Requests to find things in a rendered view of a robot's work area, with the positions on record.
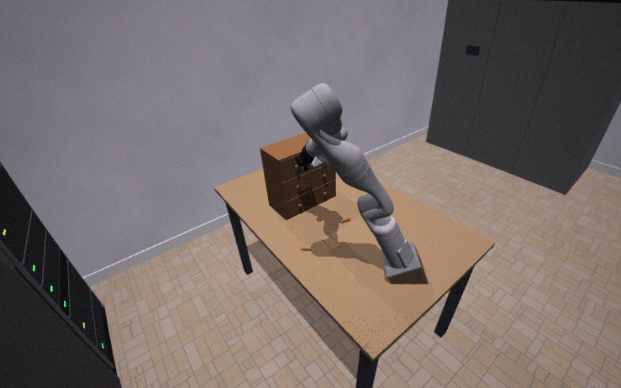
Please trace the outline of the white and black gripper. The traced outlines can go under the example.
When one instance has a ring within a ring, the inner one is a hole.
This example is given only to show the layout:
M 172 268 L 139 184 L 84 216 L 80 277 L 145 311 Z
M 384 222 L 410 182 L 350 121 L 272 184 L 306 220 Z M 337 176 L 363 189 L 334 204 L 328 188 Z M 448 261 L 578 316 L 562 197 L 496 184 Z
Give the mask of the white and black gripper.
M 311 166 L 318 168 L 329 162 L 323 152 L 318 152 L 312 146 L 312 139 L 305 144 L 302 153 L 296 157 L 295 161 L 299 166 L 296 169 L 297 174 L 300 174 L 303 170 L 307 171 Z

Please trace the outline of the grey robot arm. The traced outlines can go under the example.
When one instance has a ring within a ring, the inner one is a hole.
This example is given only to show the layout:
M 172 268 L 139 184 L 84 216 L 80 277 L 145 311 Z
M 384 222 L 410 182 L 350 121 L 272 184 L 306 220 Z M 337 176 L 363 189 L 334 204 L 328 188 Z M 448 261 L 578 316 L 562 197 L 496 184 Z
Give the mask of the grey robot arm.
M 414 254 L 396 219 L 390 216 L 394 209 L 392 199 L 377 180 L 362 151 L 343 141 L 348 132 L 340 120 L 342 106 L 332 88 L 325 83 L 318 84 L 296 99 L 291 110 L 312 139 L 312 146 L 324 153 L 341 180 L 368 193 L 357 201 L 361 216 L 375 234 L 390 266 L 407 269 Z

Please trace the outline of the brown wooden chest of drawers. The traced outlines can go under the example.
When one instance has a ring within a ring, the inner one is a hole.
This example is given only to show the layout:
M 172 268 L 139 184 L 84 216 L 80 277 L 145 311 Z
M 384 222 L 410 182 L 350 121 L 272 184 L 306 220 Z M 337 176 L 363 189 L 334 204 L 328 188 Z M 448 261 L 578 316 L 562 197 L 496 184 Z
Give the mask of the brown wooden chest of drawers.
M 309 172 L 309 178 L 310 178 L 310 190 L 309 191 L 311 191 L 311 205 L 312 207 L 315 207 L 318 205 L 317 204 L 313 206 L 312 184 L 311 184 L 311 170 L 314 170 L 317 168 L 314 168 L 311 170 L 309 168 L 308 171 L 300 175 L 297 175 L 290 179 L 282 181 L 282 172 L 281 172 L 281 165 L 280 165 L 281 160 L 285 160 L 287 158 L 293 157 L 294 155 L 301 154 L 303 147 L 310 139 L 311 138 L 308 136 L 308 134 L 304 133 L 304 134 L 299 134 L 289 139 L 284 139 L 282 141 L 276 142 L 274 144 L 269 144 L 267 146 L 260 148 L 269 205 L 276 212 L 278 212 L 285 220 L 288 220 L 298 215 L 297 214 L 290 218 L 287 218 L 285 202 L 291 200 L 292 198 L 285 201 L 283 184 L 282 184 L 285 181 L 291 180 L 294 177 L 297 177 L 304 173 Z

